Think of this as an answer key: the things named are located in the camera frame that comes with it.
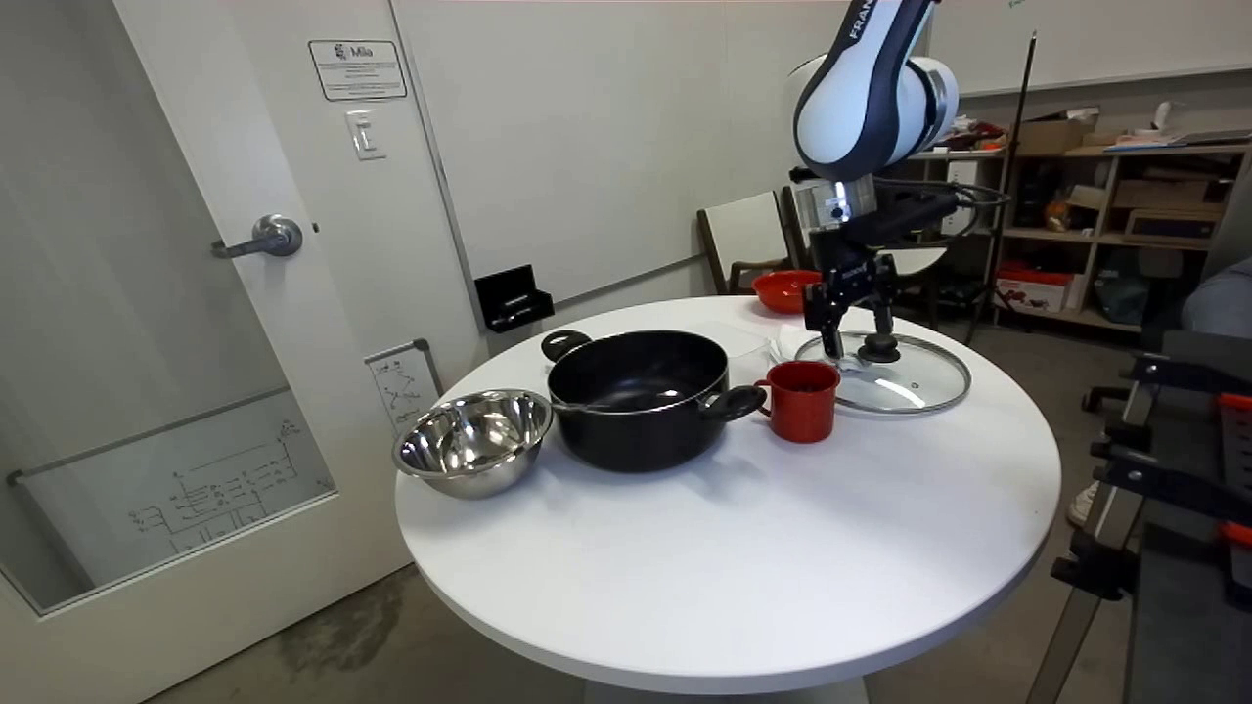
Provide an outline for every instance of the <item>pot handle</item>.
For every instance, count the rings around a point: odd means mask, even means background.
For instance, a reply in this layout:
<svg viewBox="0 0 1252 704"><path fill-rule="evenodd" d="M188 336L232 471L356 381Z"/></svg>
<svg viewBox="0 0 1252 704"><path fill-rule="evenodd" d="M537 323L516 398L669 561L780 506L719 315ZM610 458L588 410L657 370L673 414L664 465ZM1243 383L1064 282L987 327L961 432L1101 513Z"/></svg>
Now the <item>pot handle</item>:
<svg viewBox="0 0 1252 704"><path fill-rule="evenodd" d="M554 328L539 342L544 355L548 359L563 359L570 355L576 349L592 345L592 336L584 336L579 328Z"/></svg>
<svg viewBox="0 0 1252 704"><path fill-rule="evenodd" d="M768 390L752 383L752 389L732 389L724 397L708 397L700 403L700 414L732 423L732 418L743 418L743 414L758 410L763 403L768 403Z"/></svg>

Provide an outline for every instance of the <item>black pot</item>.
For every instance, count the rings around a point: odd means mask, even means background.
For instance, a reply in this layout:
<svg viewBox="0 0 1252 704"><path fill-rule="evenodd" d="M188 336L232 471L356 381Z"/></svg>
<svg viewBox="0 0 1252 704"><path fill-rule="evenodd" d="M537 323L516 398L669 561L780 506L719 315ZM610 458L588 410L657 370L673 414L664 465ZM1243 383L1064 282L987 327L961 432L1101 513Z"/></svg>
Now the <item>black pot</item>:
<svg viewBox="0 0 1252 704"><path fill-rule="evenodd" d="M694 333L544 336L553 410L569 452L617 474L679 465L763 409L758 389L729 390L729 353Z"/></svg>

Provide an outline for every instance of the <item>white door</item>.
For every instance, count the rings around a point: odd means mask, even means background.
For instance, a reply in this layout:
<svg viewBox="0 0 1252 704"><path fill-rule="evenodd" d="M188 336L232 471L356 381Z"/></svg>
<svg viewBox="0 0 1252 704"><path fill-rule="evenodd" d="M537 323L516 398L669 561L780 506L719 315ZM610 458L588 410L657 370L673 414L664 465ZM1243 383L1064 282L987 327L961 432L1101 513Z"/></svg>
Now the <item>white door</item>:
<svg viewBox="0 0 1252 704"><path fill-rule="evenodd" d="M391 433L228 0L9 0L0 106L0 688L139 702L406 561Z"/></svg>

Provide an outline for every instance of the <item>sign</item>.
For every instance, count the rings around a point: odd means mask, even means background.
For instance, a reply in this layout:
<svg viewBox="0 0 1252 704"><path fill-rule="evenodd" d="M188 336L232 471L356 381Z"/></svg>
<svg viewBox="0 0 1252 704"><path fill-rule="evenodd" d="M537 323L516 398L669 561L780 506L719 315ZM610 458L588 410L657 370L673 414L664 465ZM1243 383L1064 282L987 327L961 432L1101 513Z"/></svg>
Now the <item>sign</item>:
<svg viewBox="0 0 1252 704"><path fill-rule="evenodd" d="M10 487L89 589L331 493L287 389Z"/></svg>
<svg viewBox="0 0 1252 704"><path fill-rule="evenodd" d="M439 403L439 372L429 359L428 342L412 342L399 349L387 349L378 355L368 355L362 370L376 381L376 390L382 398L382 410L391 418L394 443L406 440L406 432Z"/></svg>
<svg viewBox="0 0 1252 704"><path fill-rule="evenodd" d="M402 100L399 50L387 40L312 40L309 61L327 104Z"/></svg>

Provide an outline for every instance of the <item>white wall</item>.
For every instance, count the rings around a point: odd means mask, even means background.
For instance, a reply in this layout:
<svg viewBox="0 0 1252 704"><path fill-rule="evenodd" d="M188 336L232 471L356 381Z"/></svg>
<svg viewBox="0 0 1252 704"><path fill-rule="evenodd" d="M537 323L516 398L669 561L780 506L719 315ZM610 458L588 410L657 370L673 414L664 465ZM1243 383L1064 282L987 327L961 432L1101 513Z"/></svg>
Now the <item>white wall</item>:
<svg viewBox="0 0 1252 704"><path fill-rule="evenodd" d="M1097 106L1101 128L1141 128L1170 104L1170 135L1252 128L1252 71L1082 89L1028 89L1026 117ZM1011 124L1016 95L968 100L961 115Z"/></svg>
<svg viewBox="0 0 1252 704"><path fill-rule="evenodd" d="M452 383L488 353L509 349L537 328L631 300L712 289L703 264L694 264L576 297L539 327L511 328L503 336L486 333L479 327L471 273L439 196L419 106L412 100L326 104L309 67L309 40L394 40L387 0L237 0L235 14L241 22L246 49L259 65L304 205L322 224L322 238L362 355L394 349L412 336L428 336L441 383ZM376 143L387 160L356 160L344 109L361 106L376 115Z"/></svg>
<svg viewBox="0 0 1252 704"><path fill-rule="evenodd" d="M968 95L1011 95L1035 37L1034 87L1108 87L1252 71L1248 0L942 0L931 50Z"/></svg>
<svg viewBox="0 0 1252 704"><path fill-rule="evenodd" d="M694 260L695 209L793 169L788 80L845 0L391 5L475 277L531 268L570 300Z"/></svg>

